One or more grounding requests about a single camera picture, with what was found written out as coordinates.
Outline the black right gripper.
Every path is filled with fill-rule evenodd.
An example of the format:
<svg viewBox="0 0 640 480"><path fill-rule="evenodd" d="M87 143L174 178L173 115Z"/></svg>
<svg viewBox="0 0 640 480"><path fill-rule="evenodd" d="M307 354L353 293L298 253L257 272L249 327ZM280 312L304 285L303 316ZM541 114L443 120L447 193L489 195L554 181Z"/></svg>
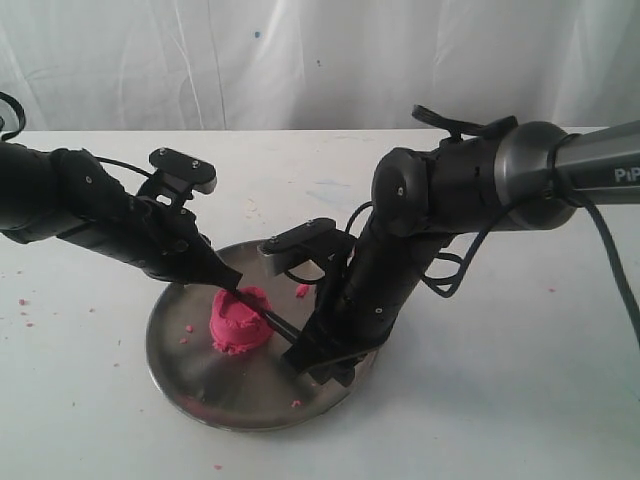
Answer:
<svg viewBox="0 0 640 480"><path fill-rule="evenodd" d="M421 276L449 243L447 233L396 236L370 214L345 272L324 281L313 318L282 360L296 373L310 371L320 385L334 380L349 387L363 360L357 356L386 342Z"/></svg>

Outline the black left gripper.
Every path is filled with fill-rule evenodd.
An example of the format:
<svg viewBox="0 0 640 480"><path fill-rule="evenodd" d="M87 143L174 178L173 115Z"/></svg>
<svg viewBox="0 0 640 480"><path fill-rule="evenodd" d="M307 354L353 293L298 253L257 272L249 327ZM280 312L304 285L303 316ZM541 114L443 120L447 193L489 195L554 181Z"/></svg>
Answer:
<svg viewBox="0 0 640 480"><path fill-rule="evenodd" d="M129 198L113 219L87 220L59 235L72 245L126 263L163 282L238 287L242 274L225 264L196 226L196 216L152 200Z"/></svg>

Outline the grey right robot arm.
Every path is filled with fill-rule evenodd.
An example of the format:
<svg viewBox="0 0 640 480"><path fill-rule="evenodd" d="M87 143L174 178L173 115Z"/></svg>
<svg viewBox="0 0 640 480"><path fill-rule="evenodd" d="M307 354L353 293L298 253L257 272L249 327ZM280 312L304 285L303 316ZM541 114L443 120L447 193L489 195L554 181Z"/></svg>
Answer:
<svg viewBox="0 0 640 480"><path fill-rule="evenodd" d="M369 217L357 236L336 232L332 251L297 246L323 268L314 311L284 353L297 373L349 385L389 338L418 284L448 298L494 231L551 230L585 209L604 244L632 322L639 306L600 207L639 200L639 125L572 134L549 122L505 117L487 125L415 106L443 129L437 148L397 147L378 163Z"/></svg>

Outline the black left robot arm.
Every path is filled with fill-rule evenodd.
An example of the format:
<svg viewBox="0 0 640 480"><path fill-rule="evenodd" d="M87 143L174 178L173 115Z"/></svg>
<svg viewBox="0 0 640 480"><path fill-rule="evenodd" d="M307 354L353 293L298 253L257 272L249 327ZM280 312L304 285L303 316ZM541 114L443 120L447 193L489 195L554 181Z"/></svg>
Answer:
<svg viewBox="0 0 640 480"><path fill-rule="evenodd" d="M29 244L57 238L180 284L237 288L226 265L185 206L217 184L213 165L170 148L149 156L154 172L136 194L86 150L42 152L1 136L1 233Z"/></svg>

